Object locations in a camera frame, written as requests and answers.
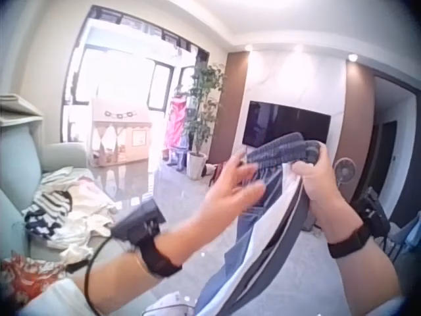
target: right hand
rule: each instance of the right hand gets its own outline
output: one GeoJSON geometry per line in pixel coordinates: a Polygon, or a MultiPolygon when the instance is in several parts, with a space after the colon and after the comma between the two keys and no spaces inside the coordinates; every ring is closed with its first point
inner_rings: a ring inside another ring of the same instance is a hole
{"type": "Polygon", "coordinates": [[[303,178],[304,189],[310,199],[310,208],[316,217],[318,213],[326,212],[334,208],[337,203],[345,201],[337,189],[334,170],[325,144],[320,143],[317,164],[298,161],[292,165],[292,170],[303,178]]]}

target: black television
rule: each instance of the black television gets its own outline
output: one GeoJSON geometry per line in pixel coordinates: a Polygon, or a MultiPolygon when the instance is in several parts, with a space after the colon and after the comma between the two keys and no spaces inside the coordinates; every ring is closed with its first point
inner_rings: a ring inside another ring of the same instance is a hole
{"type": "Polygon", "coordinates": [[[300,132],[306,140],[326,143],[330,115],[273,103],[251,101],[243,144],[260,147],[272,140],[300,132]]]}

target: sofa armrest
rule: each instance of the sofa armrest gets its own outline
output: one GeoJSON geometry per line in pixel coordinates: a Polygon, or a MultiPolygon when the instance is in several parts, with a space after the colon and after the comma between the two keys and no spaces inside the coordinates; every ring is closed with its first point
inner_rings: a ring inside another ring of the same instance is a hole
{"type": "Polygon", "coordinates": [[[82,143],[59,143],[42,147],[41,169],[56,171],[64,167],[87,168],[85,145],[82,143]]]}

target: sofa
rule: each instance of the sofa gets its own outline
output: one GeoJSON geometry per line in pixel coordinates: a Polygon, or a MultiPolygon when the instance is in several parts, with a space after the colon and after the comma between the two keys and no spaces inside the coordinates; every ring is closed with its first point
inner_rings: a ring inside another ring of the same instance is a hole
{"type": "MultiPolygon", "coordinates": [[[[24,229],[20,210],[27,208],[40,183],[42,174],[72,166],[73,172],[93,178],[87,168],[83,144],[51,144],[37,148],[29,124],[0,128],[0,259],[15,251],[26,257],[59,261],[59,250],[45,247],[30,238],[24,229]]],[[[103,238],[92,238],[96,248],[103,238]]],[[[98,262],[109,261],[124,251],[124,245],[112,240],[101,251],[98,262]]],[[[113,315],[135,315],[156,301],[150,293],[138,297],[113,315]]]]}

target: black wrist strap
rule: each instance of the black wrist strap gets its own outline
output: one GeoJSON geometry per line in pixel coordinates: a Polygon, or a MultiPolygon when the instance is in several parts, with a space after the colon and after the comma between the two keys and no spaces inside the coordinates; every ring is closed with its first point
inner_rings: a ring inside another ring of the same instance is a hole
{"type": "Polygon", "coordinates": [[[354,230],[348,239],[337,244],[328,244],[330,255],[332,258],[338,259],[359,251],[365,246],[369,237],[369,229],[365,225],[362,225],[360,228],[354,230]]]}
{"type": "Polygon", "coordinates": [[[177,267],[172,264],[169,258],[165,257],[155,247],[153,237],[146,238],[139,243],[143,262],[145,262],[148,271],[161,278],[167,278],[180,271],[183,267],[177,267]]]}

